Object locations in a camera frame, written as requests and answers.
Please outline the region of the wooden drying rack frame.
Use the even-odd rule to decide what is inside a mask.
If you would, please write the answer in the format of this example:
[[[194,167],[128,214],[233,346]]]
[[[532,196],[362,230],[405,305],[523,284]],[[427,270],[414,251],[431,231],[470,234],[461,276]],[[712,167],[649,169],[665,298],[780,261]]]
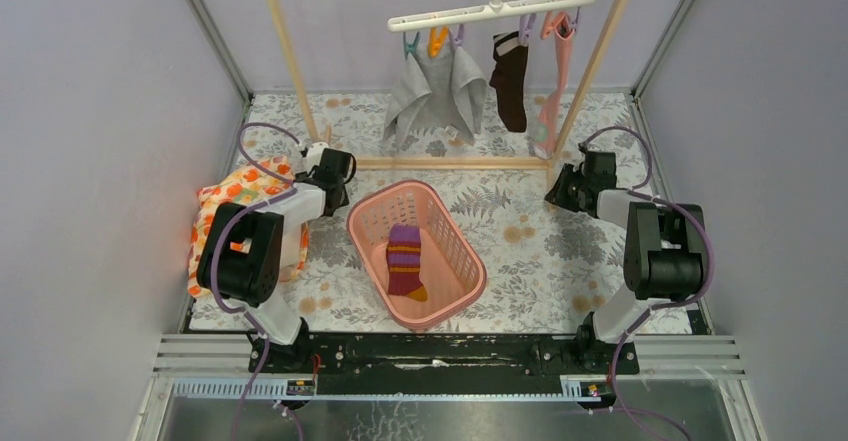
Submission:
[[[302,119],[305,123],[307,133],[312,141],[329,141],[332,137],[332,129],[325,129],[321,134],[314,121],[312,109],[307,98],[307,91],[303,82],[296,55],[290,40],[286,26],[282,5],[279,0],[265,0],[270,11],[271,20],[279,40],[282,53],[289,71],[293,87],[297,96]],[[554,170],[565,142],[581,112],[583,101],[589,92],[589,88],[599,70],[602,61],[614,37],[615,31],[623,17],[629,0],[614,0],[599,38],[593,48],[592,54],[584,73],[580,79],[577,91],[567,112],[564,124],[558,131],[554,154],[550,159],[539,159],[536,157],[485,157],[485,156],[460,156],[460,157],[378,157],[363,156],[358,159],[358,166],[366,170],[544,170],[547,172],[548,180],[555,178]]]

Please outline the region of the pink plastic laundry basket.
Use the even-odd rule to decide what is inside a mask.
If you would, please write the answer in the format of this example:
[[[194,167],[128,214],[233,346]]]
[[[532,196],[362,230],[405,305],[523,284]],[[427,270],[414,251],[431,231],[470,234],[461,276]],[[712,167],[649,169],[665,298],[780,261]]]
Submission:
[[[351,209],[347,230],[366,273],[401,326],[425,331],[471,306],[487,271],[434,188],[405,180]]]

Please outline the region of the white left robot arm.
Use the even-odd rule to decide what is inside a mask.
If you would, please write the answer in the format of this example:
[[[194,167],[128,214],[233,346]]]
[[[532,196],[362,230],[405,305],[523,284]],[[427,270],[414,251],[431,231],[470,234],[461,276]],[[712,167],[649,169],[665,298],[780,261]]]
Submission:
[[[310,346],[299,338],[306,322],[276,291],[284,258],[298,261],[300,230],[349,204],[355,157],[318,143],[304,152],[308,170],[261,201],[225,201],[213,214],[200,255],[198,284],[228,313],[241,313],[274,344],[272,359],[288,372],[309,362]]]

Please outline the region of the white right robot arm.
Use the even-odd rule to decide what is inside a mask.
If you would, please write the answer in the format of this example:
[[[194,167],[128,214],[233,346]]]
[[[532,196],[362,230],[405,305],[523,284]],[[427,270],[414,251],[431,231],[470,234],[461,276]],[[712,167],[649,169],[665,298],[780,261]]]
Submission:
[[[675,204],[617,186],[616,156],[590,151],[562,167],[545,200],[625,230],[624,285],[580,326],[575,363],[597,373],[613,359],[611,344],[627,339],[657,307],[683,305],[708,284],[711,249],[696,204]]]

